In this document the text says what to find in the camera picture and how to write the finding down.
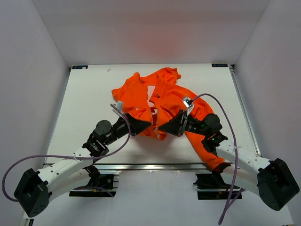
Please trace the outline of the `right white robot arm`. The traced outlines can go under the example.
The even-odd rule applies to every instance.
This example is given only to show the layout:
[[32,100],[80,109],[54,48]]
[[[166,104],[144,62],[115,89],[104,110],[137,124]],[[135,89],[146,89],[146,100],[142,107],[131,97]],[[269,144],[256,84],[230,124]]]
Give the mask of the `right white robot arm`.
[[210,113],[200,121],[183,110],[159,127],[178,137],[184,132],[203,135],[201,144],[205,150],[227,160],[214,168],[212,181],[216,187],[225,187],[236,176],[235,186],[256,194],[276,211],[299,193],[300,188],[282,159],[269,160],[239,148],[220,132],[221,129],[216,114]]

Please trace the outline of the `orange zip jacket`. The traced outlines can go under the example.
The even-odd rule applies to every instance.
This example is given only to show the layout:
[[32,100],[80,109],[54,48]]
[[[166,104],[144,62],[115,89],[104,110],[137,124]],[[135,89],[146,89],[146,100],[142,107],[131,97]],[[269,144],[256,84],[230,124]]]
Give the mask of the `orange zip jacket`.
[[[193,99],[197,96],[189,89],[176,84],[180,78],[177,68],[170,67],[161,68],[146,77],[141,77],[136,72],[125,81],[122,87],[113,89],[111,92],[115,101],[124,103],[123,112],[129,113],[136,119],[152,123],[152,126],[140,134],[141,136],[163,141],[167,133],[158,130],[159,126],[175,117],[180,110],[187,109],[182,101],[184,97]],[[214,113],[210,105],[201,98],[193,103],[194,108],[190,113],[193,118],[202,120],[206,115]],[[201,144],[204,136],[192,132],[185,132],[185,136],[199,158],[211,169],[215,169],[224,162],[223,158],[205,150]]]

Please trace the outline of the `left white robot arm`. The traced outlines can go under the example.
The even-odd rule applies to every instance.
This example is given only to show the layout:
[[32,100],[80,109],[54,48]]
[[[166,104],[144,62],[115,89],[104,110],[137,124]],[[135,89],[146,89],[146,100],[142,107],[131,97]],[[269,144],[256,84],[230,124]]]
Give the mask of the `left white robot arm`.
[[108,145],[119,138],[135,136],[151,126],[150,122],[138,120],[126,113],[115,124],[99,121],[83,144],[70,159],[34,171],[27,170],[21,177],[14,197],[28,217],[40,214],[58,196],[78,187],[94,189],[100,185],[100,172],[93,165],[99,157],[108,153]]

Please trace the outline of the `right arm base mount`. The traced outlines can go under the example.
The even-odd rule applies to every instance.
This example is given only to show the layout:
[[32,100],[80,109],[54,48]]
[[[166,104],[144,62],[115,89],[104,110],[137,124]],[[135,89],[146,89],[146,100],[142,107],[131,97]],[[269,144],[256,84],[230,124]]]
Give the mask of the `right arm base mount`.
[[198,200],[227,200],[230,194],[230,183],[225,183],[221,173],[231,164],[221,163],[209,173],[196,174],[196,182],[193,185],[197,189]]

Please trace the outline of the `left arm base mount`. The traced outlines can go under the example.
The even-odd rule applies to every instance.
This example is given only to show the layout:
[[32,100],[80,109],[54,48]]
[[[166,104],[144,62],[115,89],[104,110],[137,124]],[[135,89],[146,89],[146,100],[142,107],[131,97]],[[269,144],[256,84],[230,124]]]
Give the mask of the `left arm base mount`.
[[119,186],[119,173],[117,171],[94,170],[88,184],[82,189],[73,189],[69,192],[70,197],[95,197],[113,198]]

